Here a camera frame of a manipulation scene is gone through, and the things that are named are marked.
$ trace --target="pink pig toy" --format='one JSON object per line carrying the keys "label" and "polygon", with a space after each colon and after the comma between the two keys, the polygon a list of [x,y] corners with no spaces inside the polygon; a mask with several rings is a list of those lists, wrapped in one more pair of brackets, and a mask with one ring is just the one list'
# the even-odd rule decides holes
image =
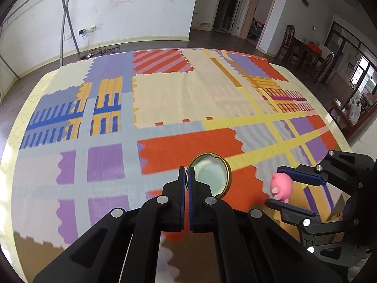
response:
{"label": "pink pig toy", "polygon": [[275,172],[272,174],[270,189],[275,200],[288,203],[293,192],[293,181],[289,175]]}

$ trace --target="red object on table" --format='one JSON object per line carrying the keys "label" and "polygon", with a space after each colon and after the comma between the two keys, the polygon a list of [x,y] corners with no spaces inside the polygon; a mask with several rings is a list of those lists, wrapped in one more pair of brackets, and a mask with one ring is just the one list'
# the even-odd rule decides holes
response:
{"label": "red object on table", "polygon": [[314,43],[310,42],[307,44],[307,46],[314,52],[318,53],[319,56],[322,56],[322,50],[318,48]]}

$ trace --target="air vent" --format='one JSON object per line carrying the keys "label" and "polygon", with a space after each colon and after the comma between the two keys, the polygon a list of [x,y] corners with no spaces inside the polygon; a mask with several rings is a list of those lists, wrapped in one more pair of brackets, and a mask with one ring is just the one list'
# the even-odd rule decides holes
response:
{"label": "air vent", "polygon": [[309,7],[309,2],[307,0],[301,0],[302,4],[304,4],[307,8]]}

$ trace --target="black cable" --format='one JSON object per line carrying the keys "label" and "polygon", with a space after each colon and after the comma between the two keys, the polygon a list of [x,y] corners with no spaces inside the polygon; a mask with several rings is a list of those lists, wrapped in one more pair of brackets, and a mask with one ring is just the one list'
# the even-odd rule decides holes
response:
{"label": "black cable", "polygon": [[109,48],[109,49],[93,49],[88,51],[85,54],[85,59],[96,57],[97,55],[103,56],[106,53],[116,53],[119,52],[120,45],[117,45],[116,47]]}

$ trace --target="plastic bag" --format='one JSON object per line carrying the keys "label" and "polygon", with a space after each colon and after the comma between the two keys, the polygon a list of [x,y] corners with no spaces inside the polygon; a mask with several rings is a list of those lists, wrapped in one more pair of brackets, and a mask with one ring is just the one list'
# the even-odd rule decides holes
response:
{"label": "plastic bag", "polygon": [[360,117],[361,105],[360,105],[359,100],[355,101],[355,99],[351,99],[350,102],[351,102],[351,111],[349,113],[349,119],[352,122],[352,124],[355,125]]}

